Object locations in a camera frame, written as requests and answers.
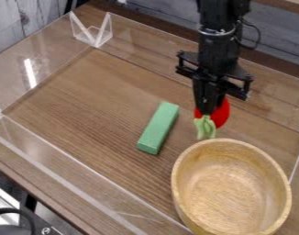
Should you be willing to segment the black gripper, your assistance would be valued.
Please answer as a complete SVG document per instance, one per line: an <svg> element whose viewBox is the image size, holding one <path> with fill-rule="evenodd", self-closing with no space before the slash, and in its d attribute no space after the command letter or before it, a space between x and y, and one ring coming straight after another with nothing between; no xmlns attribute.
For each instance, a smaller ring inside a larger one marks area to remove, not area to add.
<svg viewBox="0 0 299 235"><path fill-rule="evenodd" d="M175 71L193 81L195 105L205 115L214 114L222 107L226 95L248 100L254 78L240 65L226 73L211 73L198 66L197 53L179 51L177 57Z"/></svg>

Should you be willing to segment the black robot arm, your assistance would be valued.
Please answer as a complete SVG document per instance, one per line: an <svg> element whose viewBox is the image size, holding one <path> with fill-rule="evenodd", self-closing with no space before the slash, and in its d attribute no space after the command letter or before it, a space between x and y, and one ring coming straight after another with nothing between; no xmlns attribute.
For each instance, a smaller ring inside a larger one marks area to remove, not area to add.
<svg viewBox="0 0 299 235"><path fill-rule="evenodd" d="M241 67L244 17L252 0L197 0L199 50L177 54L177 72L193 81L195 107L213 115L226 95L248 100L253 75Z"/></svg>

